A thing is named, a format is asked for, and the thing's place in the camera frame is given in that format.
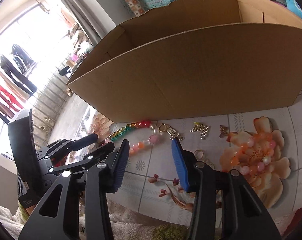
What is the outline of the left hand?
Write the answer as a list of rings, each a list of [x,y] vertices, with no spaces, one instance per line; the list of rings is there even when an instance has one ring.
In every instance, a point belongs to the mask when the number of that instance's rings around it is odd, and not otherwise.
[[[32,205],[30,207],[24,208],[22,204],[19,204],[19,209],[22,215],[30,216],[33,210],[35,209],[36,205]]]

